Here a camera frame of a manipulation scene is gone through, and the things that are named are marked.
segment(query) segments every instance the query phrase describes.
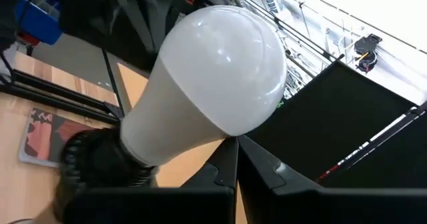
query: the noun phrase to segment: light bulb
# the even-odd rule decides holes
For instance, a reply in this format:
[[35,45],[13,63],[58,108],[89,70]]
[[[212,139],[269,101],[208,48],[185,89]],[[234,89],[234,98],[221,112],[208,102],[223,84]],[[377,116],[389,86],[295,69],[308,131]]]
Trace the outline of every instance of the light bulb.
[[261,125],[282,98],[284,50],[269,25],[234,6],[200,9],[168,33],[121,124],[135,158],[163,165],[188,149]]

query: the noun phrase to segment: blue bin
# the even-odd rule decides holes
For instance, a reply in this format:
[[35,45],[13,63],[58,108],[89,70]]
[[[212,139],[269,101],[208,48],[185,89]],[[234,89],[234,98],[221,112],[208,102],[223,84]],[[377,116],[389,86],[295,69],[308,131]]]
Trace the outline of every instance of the blue bin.
[[[20,20],[26,5],[27,0],[19,0],[15,7],[17,20]],[[62,31],[59,29],[59,20],[48,15],[48,13],[38,8],[34,3],[29,4],[21,28],[26,33],[49,45],[55,44],[62,34]]]

